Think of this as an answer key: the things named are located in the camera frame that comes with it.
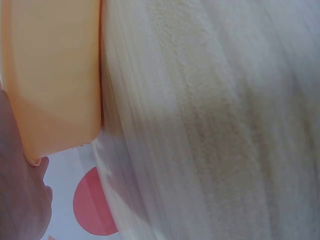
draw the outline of human hand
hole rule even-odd
[[[40,166],[24,157],[7,96],[0,90],[0,240],[39,240],[52,214],[52,189],[44,184],[49,159]]]

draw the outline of finger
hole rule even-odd
[[[49,158],[47,156],[41,158],[41,163],[39,166],[36,166],[34,170],[40,179],[44,179],[46,171],[49,166]]]
[[[45,186],[45,188],[46,188],[46,191],[49,195],[50,202],[52,202],[52,200],[54,199],[54,192],[53,192],[52,188],[49,186]]]

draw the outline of red polka dot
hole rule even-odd
[[[91,234],[108,236],[118,232],[96,167],[79,182],[73,197],[73,211],[80,226]]]

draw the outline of orange plastic container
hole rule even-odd
[[[100,0],[2,0],[0,79],[25,158],[91,142],[101,127]]]

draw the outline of cream colored towel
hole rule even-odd
[[[95,142],[124,240],[320,239],[320,2],[106,0]]]

